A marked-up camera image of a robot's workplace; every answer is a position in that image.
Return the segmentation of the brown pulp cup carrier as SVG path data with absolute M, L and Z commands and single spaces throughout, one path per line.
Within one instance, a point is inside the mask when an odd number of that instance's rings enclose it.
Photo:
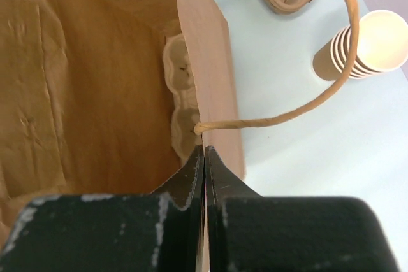
M 183 164 L 193 148 L 202 144 L 202 139 L 194 133 L 200 114 L 194 76 L 182 34 L 167 39 L 163 50 L 163 66 L 166 86 L 172 93 L 174 102 L 171 145 Z

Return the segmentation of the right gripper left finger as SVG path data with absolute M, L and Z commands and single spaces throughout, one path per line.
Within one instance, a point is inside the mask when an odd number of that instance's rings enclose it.
M 204 153 L 151 194 L 51 195 L 19 214 L 2 271 L 201 271 Z

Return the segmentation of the brown paper bag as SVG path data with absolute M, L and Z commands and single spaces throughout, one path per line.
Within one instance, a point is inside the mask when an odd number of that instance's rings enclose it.
M 193 133 L 244 173 L 241 129 L 317 108 L 240 120 L 228 23 L 214 0 L 1 0 L 1 241 L 23 207 L 52 194 L 154 190 L 180 166 L 162 54 L 185 37 L 198 96 Z

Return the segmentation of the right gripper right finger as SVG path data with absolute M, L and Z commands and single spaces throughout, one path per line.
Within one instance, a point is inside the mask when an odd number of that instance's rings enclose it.
M 398 271 L 382 227 L 355 197 L 263 197 L 205 150 L 211 271 Z

